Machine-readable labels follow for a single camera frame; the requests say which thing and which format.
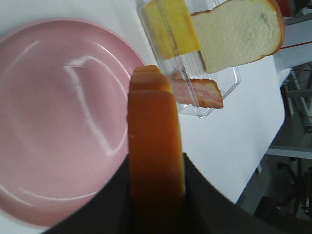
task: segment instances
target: sliced orange object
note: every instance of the sliced orange object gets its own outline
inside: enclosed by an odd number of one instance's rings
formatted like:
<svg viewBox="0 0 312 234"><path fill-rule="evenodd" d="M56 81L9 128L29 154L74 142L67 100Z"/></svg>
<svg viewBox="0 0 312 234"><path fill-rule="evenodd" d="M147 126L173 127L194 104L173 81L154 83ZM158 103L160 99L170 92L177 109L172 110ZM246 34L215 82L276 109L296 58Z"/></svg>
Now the sliced orange object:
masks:
<svg viewBox="0 0 312 234"><path fill-rule="evenodd" d="M147 65L147 66L137 67L135 69L134 73L137 73L137 72L158 72L158 73L160 73L160 70L155 65Z"/></svg>
<svg viewBox="0 0 312 234"><path fill-rule="evenodd" d="M159 72L134 73L130 80L130 92L134 90L163 90L172 93L169 79Z"/></svg>
<svg viewBox="0 0 312 234"><path fill-rule="evenodd" d="M134 83L150 76L138 76ZM183 229L185 186L176 99L150 83L131 85L128 95L133 233L177 233Z"/></svg>

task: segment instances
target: pink plate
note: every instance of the pink plate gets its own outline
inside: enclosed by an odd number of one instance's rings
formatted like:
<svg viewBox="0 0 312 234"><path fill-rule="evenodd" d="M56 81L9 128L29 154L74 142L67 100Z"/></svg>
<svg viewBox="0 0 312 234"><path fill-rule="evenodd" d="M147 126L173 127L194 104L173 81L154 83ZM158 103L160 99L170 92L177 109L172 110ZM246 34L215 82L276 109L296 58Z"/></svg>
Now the pink plate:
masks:
<svg viewBox="0 0 312 234"><path fill-rule="evenodd" d="M128 85L142 65L119 36L76 19L40 21L1 41L4 211L52 226L94 197L128 152Z"/></svg>

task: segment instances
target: slice of bread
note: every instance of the slice of bread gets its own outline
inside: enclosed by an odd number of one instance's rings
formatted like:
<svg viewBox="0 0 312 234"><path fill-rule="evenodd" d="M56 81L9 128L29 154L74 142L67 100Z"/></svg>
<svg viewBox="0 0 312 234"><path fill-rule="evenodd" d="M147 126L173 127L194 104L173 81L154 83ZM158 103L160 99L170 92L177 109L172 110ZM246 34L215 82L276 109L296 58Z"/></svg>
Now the slice of bread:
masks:
<svg viewBox="0 0 312 234"><path fill-rule="evenodd" d="M257 61L283 44L283 17L275 0L228 0L192 19L208 73Z"/></svg>

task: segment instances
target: white table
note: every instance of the white table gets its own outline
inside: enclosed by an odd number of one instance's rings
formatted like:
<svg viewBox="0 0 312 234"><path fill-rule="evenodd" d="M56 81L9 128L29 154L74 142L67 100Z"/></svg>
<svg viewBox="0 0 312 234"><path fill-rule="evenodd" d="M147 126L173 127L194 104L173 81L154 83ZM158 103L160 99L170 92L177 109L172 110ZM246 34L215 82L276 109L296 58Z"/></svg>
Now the white table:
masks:
<svg viewBox="0 0 312 234"><path fill-rule="evenodd" d="M156 64L136 13L135 0L1 0L0 35L49 17L75 17L106 26L126 39L146 64ZM239 67L241 84L224 109L207 118L180 115L183 150L202 174L236 202L284 121L272 57ZM0 216L2 234L35 234Z"/></svg>

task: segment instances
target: orange object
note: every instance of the orange object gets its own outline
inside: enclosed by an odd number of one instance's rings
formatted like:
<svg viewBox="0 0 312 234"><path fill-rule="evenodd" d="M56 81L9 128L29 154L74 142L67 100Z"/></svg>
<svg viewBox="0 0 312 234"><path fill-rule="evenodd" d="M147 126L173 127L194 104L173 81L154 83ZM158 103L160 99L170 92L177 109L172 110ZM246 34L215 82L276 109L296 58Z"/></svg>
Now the orange object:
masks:
<svg viewBox="0 0 312 234"><path fill-rule="evenodd" d="M137 85L151 74L134 74L128 94L132 231L177 233L183 229L185 186L176 99L162 86L153 86L154 80L151 85ZM154 77L168 85L168 78Z"/></svg>
<svg viewBox="0 0 312 234"><path fill-rule="evenodd" d="M172 93L169 79L159 72L136 72L131 76L130 91L163 90Z"/></svg>
<svg viewBox="0 0 312 234"><path fill-rule="evenodd" d="M134 73L137 73L137 72L159 72L160 73L160 70L155 65L147 65L147 66L137 67Z"/></svg>

